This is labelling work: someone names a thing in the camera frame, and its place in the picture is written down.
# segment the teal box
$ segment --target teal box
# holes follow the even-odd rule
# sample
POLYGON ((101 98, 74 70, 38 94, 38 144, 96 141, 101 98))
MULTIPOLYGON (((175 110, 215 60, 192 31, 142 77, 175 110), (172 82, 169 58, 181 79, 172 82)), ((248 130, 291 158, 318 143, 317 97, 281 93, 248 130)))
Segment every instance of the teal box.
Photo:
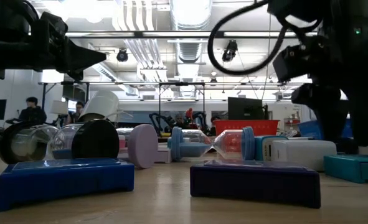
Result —
POLYGON ((325 174, 358 184, 368 182, 368 155, 324 157, 325 174))
POLYGON ((257 161, 271 161, 271 148, 274 140, 288 140, 288 138, 286 136, 255 137, 255 159, 257 161))

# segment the cylinder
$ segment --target cylinder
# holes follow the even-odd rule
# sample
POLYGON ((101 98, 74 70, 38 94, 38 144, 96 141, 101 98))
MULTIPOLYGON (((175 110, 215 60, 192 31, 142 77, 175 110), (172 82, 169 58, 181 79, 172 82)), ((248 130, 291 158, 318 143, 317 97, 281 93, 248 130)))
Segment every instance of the cylinder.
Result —
POLYGON ((6 164, 51 159, 47 143, 58 129, 51 125, 15 124, 1 136, 0 158, 6 164))
POLYGON ((117 158, 120 149, 115 127, 104 119, 64 126, 48 147, 55 159, 117 158))
MULTIPOLYGON (((85 105, 79 121, 103 119, 118 111, 119 98, 112 91, 100 90, 85 105)), ((117 114, 108 117, 110 121, 117 121, 117 114)))

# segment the blue tray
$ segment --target blue tray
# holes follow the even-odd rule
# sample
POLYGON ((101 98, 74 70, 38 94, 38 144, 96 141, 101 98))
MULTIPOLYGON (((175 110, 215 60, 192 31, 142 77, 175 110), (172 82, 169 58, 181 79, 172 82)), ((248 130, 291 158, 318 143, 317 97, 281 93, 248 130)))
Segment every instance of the blue tray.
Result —
POLYGON ((325 174, 363 184, 368 182, 367 155, 336 155, 324 157, 325 174))
POLYGON ((0 212, 15 204, 134 189, 134 165, 117 159, 20 162, 0 175, 0 212))
POLYGON ((214 160, 192 166, 191 195, 321 207, 319 174, 287 162, 214 160))

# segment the pipe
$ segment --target pipe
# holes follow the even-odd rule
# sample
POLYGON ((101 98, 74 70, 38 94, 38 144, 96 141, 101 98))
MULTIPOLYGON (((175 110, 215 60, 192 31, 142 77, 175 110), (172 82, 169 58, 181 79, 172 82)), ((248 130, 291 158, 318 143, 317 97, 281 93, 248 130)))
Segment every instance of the pipe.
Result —
MULTIPOLYGON (((152 0, 146 0, 145 3, 146 3, 146 27, 148 28, 148 30, 154 31, 153 21, 152 21, 153 19, 152 0)), ((156 52, 156 60, 158 61, 159 67, 164 68, 163 61, 161 59, 161 54, 160 54, 159 47, 158 47, 158 41, 156 39, 152 39, 151 45, 154 51, 156 52)))
MULTIPOLYGON (((135 3, 136 3, 136 19, 135 19, 135 23, 136 23, 136 25, 138 26, 138 28, 140 30, 145 30, 145 26, 143 24, 143 15, 142 15, 142 10, 143 10, 142 0, 135 0, 135 3)), ((142 42, 142 44, 145 44, 147 46, 147 48, 149 49, 149 52, 150 52, 150 54, 152 56, 152 59, 153 59, 154 67, 159 68, 156 55, 154 53, 153 47, 152 47, 149 39, 141 40, 141 42, 142 42)))
MULTIPOLYGON (((212 0, 191 0, 188 2, 170 0, 170 13, 175 30, 203 30, 209 25, 212 0), (204 8, 203 12, 191 11, 191 6, 204 8)), ((182 62, 196 62, 202 53, 202 44, 177 44, 178 57, 182 62)))
MULTIPOLYGON (((117 10, 115 16, 112 18, 112 25, 116 30, 123 30, 127 31, 127 27, 124 21, 124 5, 122 4, 121 0, 116 0, 117 10)), ((146 68, 146 62, 139 56, 138 50, 134 48, 133 40, 124 40, 127 48, 133 53, 135 60, 143 67, 146 68)))
MULTIPOLYGON (((124 0, 127 5, 127 15, 126 15, 126 23, 129 30, 136 30, 133 22, 133 2, 132 0, 124 0)), ((136 45, 137 49, 141 52, 140 56, 142 56, 145 59, 146 64, 149 68, 152 68, 152 62, 151 59, 148 56, 148 53, 146 52, 146 49, 143 47, 143 44, 141 43, 141 40, 134 40, 134 44, 136 45)))
MULTIPOLYGON (((212 0, 169 0, 169 2, 171 22, 175 30, 203 30, 209 25, 212 0)), ((202 55, 202 43, 180 43, 176 44, 176 49, 177 62, 196 63, 202 55)), ((199 68, 199 65, 177 65, 180 76, 193 80, 198 75, 199 68)))

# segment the wooden table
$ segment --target wooden table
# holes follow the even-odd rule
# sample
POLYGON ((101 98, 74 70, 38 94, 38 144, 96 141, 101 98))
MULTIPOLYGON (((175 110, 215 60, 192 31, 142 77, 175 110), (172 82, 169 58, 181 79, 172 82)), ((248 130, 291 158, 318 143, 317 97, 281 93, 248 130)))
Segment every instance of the wooden table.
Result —
MULTIPOLYGON (((156 164, 148 170, 137 170, 134 192, 88 195, 16 208, 0 213, 0 223, 368 223, 368 184, 354 184, 321 175, 323 202, 319 210, 192 198, 189 167, 193 163, 156 164)), ((0 160, 0 173, 5 167, 0 160)))

